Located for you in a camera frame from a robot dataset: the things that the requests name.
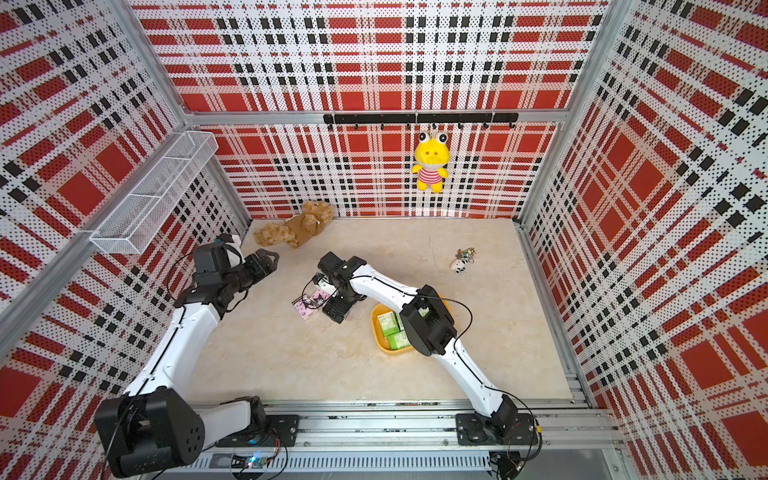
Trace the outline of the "pink cartoon tissue pack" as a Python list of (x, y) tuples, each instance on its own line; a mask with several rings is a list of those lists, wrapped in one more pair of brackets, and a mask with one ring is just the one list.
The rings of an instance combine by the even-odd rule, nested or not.
[(312, 283), (319, 291), (322, 291), (326, 297), (331, 297), (336, 293), (336, 287), (322, 273), (317, 273), (313, 277)]
[(324, 301), (324, 296), (315, 292), (308, 296), (303, 294), (292, 302), (293, 308), (302, 320), (308, 320), (316, 311), (317, 307)]

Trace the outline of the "green tissue pack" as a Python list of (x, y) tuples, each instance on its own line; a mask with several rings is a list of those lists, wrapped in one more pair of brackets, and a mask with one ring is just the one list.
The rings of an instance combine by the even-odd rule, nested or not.
[(377, 322), (384, 337), (395, 335), (401, 331), (398, 316), (392, 311), (378, 315)]
[(405, 331), (400, 331), (400, 332), (388, 335), (387, 341), (390, 349), (393, 351), (398, 351), (411, 346), (411, 343), (408, 340), (408, 336)]

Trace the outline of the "yellow plastic storage tray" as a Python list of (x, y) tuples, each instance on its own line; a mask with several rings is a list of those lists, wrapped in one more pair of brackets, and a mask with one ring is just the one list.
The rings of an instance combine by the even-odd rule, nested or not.
[[(381, 333), (377, 316), (392, 311), (398, 316), (401, 331), (405, 331), (411, 346), (398, 351), (390, 349), (387, 337)], [(434, 290), (396, 295), (376, 305), (371, 313), (374, 337), (379, 348), (387, 354), (396, 355), (414, 350), (421, 355), (440, 356), (446, 353), (449, 344), (458, 336), (455, 320), (445, 299)]]

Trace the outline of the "green tissue pack front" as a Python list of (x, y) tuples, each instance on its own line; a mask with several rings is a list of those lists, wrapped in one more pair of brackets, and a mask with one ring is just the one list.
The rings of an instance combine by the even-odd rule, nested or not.
[(411, 343), (408, 340), (408, 336), (405, 331), (400, 331), (400, 332), (388, 335), (387, 341), (390, 349), (393, 351), (398, 351), (411, 346)]

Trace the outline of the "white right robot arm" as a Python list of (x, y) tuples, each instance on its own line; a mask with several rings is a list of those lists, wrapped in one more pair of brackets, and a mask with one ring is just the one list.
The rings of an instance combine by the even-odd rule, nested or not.
[(446, 306), (447, 300), (429, 285), (401, 284), (353, 256), (343, 260), (325, 254), (313, 282), (330, 291), (323, 313), (341, 323), (352, 306), (371, 298), (402, 320), (410, 345), (438, 361), (468, 397), (473, 411), (455, 416), (463, 446), (500, 445), (535, 450), (543, 438), (532, 410), (516, 396), (497, 388), (473, 361)]

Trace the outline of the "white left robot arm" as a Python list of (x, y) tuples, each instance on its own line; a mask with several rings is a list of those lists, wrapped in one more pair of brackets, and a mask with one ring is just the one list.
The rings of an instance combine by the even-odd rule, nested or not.
[(222, 234), (190, 252), (191, 285), (174, 303), (166, 333), (137, 377), (94, 416), (105, 452), (103, 470), (124, 479), (194, 463), (234, 434), (268, 433), (259, 397), (240, 397), (203, 412), (187, 401), (188, 383), (205, 345), (250, 288), (275, 272), (278, 254), (245, 255), (238, 236)]

